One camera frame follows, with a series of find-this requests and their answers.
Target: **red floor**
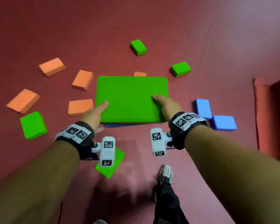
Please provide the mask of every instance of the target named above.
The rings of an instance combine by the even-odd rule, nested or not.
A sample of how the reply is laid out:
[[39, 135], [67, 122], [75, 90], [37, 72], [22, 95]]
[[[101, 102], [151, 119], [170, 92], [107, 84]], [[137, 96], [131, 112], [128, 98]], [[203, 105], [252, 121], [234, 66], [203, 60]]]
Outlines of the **red floor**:
[[[146, 55], [129, 48], [141, 39]], [[59, 57], [67, 70], [45, 77], [38, 64]], [[192, 71], [174, 78], [172, 64]], [[80, 69], [92, 71], [87, 91], [71, 88]], [[100, 75], [168, 78], [169, 96], [191, 111], [195, 98], [210, 100], [213, 114], [234, 116], [238, 130], [224, 133], [257, 146], [252, 79], [280, 79], [280, 0], [0, 0], [0, 179], [36, 157], [54, 135], [78, 117], [68, 101], [95, 99]], [[22, 114], [5, 105], [23, 88], [41, 98], [48, 134], [23, 137]], [[190, 223], [233, 223], [185, 150], [152, 156], [149, 130], [142, 125], [107, 129], [126, 157], [111, 179], [81, 162], [64, 199], [61, 224], [89, 224], [101, 217], [116, 223], [152, 223], [148, 197], [162, 164], [175, 171], [173, 189]], [[166, 124], [161, 126], [168, 130]]]

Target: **orange block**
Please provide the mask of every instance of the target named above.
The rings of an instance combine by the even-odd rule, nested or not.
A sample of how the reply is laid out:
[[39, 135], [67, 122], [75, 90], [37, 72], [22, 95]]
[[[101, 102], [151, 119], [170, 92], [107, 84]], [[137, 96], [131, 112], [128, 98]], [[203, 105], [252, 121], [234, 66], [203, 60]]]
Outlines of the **orange block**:
[[66, 67], [64, 66], [64, 64], [61, 62], [59, 58], [55, 58], [46, 63], [43, 63], [39, 65], [39, 67], [41, 68], [41, 70], [46, 76], [54, 75], [55, 73], [66, 69]]
[[76, 89], [87, 90], [92, 78], [92, 72], [80, 70], [74, 82], [72, 83], [72, 86]]
[[145, 77], [146, 73], [135, 71], [134, 76], [142, 76]]
[[70, 116], [81, 116], [91, 108], [93, 108], [92, 99], [70, 101], [68, 104], [68, 114]]
[[11, 100], [6, 106], [19, 112], [26, 113], [40, 98], [36, 93], [23, 89], [14, 99]]

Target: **black pants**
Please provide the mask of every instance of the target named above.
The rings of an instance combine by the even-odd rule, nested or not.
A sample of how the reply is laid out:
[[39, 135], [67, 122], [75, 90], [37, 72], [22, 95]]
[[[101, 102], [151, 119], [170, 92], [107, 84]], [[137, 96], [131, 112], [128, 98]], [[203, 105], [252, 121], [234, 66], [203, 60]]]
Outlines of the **black pants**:
[[156, 193], [157, 204], [153, 224], [189, 224], [171, 185], [158, 186]]

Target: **qr code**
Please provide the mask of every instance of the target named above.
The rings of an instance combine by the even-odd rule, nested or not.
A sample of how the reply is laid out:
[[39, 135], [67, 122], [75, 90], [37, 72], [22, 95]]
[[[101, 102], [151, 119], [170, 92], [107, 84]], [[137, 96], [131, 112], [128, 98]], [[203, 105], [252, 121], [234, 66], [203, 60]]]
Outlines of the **qr code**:
[[81, 138], [81, 139], [83, 140], [84, 138], [86, 138], [86, 137], [88, 136], [88, 134], [85, 133], [84, 131], [80, 130], [80, 131], [76, 134], [76, 136], [77, 136], [78, 138]]
[[156, 156], [163, 156], [165, 155], [164, 151], [155, 152]]
[[153, 141], [160, 140], [160, 139], [161, 139], [161, 134], [160, 133], [153, 133]]
[[66, 132], [70, 134], [75, 134], [79, 129], [71, 127]]
[[102, 161], [102, 166], [111, 166], [112, 165], [112, 160], [103, 160]]
[[186, 114], [183, 118], [188, 121], [188, 120], [190, 120], [190, 119], [192, 119], [194, 117], [190, 116], [189, 114]]
[[182, 127], [187, 121], [183, 120], [183, 119], [180, 119], [176, 122], [176, 125], [179, 126], [179, 127]]
[[195, 118], [200, 118], [200, 116], [196, 115], [196, 114], [191, 114], [191, 116], [195, 117]]
[[104, 148], [113, 148], [113, 142], [108, 142], [108, 141], [106, 141], [106, 142], [104, 143]]

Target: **wrist strap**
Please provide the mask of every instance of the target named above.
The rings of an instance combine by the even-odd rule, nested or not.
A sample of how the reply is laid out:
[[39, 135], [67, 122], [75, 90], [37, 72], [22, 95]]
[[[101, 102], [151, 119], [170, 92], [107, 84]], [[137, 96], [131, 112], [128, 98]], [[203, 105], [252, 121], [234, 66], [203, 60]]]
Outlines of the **wrist strap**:
[[198, 125], [208, 126], [206, 120], [195, 113], [176, 113], [169, 122], [173, 147], [183, 149], [187, 134]]
[[74, 146], [80, 155], [80, 159], [98, 159], [96, 153], [91, 151], [94, 131], [85, 122], [78, 121], [68, 126], [55, 136], [55, 141], [63, 140]]

